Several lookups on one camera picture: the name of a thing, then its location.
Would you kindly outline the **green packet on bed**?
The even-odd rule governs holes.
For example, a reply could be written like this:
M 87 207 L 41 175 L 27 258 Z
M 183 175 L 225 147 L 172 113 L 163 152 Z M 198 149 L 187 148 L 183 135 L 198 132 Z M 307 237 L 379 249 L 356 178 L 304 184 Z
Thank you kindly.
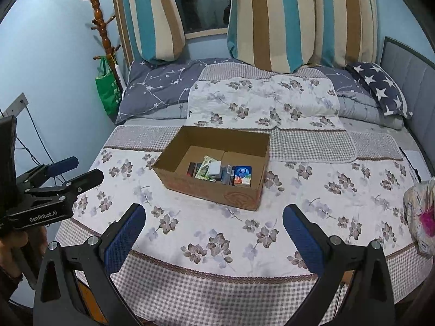
M 216 159 L 205 155 L 203 161 L 200 163 L 198 169 L 195 173 L 195 178 L 199 180 L 210 181 L 212 177 L 207 175 L 209 164 L 213 161 L 217 161 Z

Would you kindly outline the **wooden coat rack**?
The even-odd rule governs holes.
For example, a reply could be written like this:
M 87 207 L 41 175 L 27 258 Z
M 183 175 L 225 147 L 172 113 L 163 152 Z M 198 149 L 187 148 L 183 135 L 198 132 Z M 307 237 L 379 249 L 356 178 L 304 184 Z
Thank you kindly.
M 116 84 L 122 89 L 121 82 L 119 80 L 119 75 L 116 71 L 116 52 L 119 50 L 120 45 L 113 46 L 111 40 L 108 36 L 107 26 L 116 18 L 112 15 L 109 19 L 105 20 L 103 12 L 100 6 L 100 0 L 82 0 L 91 3 L 91 8 L 93 9 L 93 19 L 91 20 L 91 29 L 96 30 L 99 33 L 102 47 L 105 51 L 105 58 L 108 61 L 111 71 L 114 73 Z

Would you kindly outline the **floral bedspread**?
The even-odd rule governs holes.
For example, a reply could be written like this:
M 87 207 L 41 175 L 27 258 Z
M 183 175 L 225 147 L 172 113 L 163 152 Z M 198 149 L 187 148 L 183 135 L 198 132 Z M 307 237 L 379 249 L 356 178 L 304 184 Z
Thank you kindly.
M 357 148 L 352 163 L 270 161 L 260 206 L 246 211 L 164 187 L 153 164 L 176 127 L 117 127 L 94 161 L 104 182 L 78 199 L 56 239 L 64 246 L 102 233 L 133 203 L 146 225 L 112 279 L 133 311 L 159 325 L 282 325 L 313 287 L 282 224 L 294 203 L 329 235 L 380 242 L 394 300 L 433 266 L 418 252 L 403 214 L 413 171 L 387 133 L 339 132 Z

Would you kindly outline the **grey padded headboard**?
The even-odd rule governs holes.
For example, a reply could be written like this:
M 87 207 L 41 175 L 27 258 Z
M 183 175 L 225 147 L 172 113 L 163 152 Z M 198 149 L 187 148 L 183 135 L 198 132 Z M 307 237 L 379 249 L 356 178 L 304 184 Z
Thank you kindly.
M 434 173 L 434 62 L 386 37 L 380 65 L 398 84 L 413 116 L 405 121 L 430 173 Z

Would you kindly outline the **navy star pillow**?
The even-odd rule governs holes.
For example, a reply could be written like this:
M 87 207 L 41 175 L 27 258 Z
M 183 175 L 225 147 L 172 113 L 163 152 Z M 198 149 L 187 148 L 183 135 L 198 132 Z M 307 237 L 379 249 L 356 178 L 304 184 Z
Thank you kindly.
M 345 69 L 377 99 L 383 115 L 400 115 L 405 119 L 413 116 L 404 93 L 380 65 L 373 62 L 351 62 Z

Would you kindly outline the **grey constellation pillow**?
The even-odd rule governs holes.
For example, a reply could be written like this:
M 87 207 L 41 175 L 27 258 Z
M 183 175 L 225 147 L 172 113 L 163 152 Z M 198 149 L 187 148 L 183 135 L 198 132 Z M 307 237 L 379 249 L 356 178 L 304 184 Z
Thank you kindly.
M 227 62 L 238 61 L 234 58 L 207 58 L 177 60 L 165 65 L 152 65 L 144 60 L 133 62 L 116 124 L 123 124 L 131 118 L 186 118 L 189 90 L 203 69 Z

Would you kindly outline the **white square charger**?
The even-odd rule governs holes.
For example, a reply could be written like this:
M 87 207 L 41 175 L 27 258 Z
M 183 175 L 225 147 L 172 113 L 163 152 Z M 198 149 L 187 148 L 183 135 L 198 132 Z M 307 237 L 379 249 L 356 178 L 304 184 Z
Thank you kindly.
M 213 161 L 209 164 L 207 175 L 210 177 L 216 177 L 221 175 L 221 162 Z

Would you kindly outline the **white paper sheet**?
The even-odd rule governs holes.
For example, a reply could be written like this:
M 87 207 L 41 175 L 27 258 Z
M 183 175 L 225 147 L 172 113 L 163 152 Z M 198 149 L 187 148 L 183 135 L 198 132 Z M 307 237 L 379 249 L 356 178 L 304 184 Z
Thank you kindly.
M 409 166 L 411 166 L 414 171 L 414 176 L 416 180 L 421 183 L 424 179 L 425 167 L 423 166 L 424 162 L 422 161 L 422 156 L 418 151 L 403 149 L 399 147 L 400 151 L 403 154 L 403 157 L 407 160 Z

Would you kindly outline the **right striped cushion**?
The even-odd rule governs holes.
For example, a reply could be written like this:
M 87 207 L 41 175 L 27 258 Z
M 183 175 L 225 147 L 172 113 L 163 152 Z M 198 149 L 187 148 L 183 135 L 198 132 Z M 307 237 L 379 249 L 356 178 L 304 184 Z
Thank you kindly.
M 229 53 L 265 71 L 377 57 L 377 0 L 232 0 Z

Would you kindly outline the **folded grey blanket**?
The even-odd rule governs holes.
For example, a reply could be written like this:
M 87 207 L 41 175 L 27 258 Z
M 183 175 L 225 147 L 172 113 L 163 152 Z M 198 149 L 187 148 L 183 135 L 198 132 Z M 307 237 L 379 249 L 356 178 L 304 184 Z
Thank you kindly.
M 375 98 L 345 69 L 316 66 L 333 84 L 340 103 L 339 116 L 389 127 L 403 128 L 403 118 L 385 116 Z

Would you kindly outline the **white pink cloth bundle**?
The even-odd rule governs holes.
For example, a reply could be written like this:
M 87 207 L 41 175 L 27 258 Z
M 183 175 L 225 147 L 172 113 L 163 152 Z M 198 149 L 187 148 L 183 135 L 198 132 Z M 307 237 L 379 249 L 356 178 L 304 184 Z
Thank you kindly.
M 403 205 L 406 223 L 419 251 L 434 256 L 434 178 L 408 189 Z

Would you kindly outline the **folded floral quilt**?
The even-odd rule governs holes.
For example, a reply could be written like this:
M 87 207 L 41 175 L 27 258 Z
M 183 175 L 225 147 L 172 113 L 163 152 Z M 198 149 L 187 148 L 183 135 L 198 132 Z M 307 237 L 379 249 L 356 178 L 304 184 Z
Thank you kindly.
M 231 62 L 203 69 L 189 92 L 186 124 L 266 133 L 272 161 L 350 163 L 356 145 L 339 110 L 332 82 L 319 71 L 277 74 Z

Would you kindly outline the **green shopping bag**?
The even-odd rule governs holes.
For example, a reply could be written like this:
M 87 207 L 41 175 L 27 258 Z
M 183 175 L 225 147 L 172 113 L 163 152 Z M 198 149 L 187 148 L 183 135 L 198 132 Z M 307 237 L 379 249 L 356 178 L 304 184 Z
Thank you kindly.
M 100 58 L 97 73 L 95 83 L 98 96 L 107 116 L 113 118 L 118 113 L 122 93 L 106 57 Z

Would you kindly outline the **brown cardboard box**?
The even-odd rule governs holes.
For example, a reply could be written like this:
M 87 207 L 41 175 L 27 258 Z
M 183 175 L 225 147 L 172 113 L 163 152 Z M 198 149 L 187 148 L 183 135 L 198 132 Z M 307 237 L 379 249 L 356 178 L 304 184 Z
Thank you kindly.
M 256 211 L 269 142 L 267 133 L 183 126 L 153 170 L 166 189 Z

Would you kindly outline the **blue card box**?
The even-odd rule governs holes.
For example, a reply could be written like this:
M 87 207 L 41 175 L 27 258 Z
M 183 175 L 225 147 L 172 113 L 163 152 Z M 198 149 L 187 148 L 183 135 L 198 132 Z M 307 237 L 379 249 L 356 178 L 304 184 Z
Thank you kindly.
M 234 167 L 234 186 L 251 186 L 252 168 L 250 166 Z

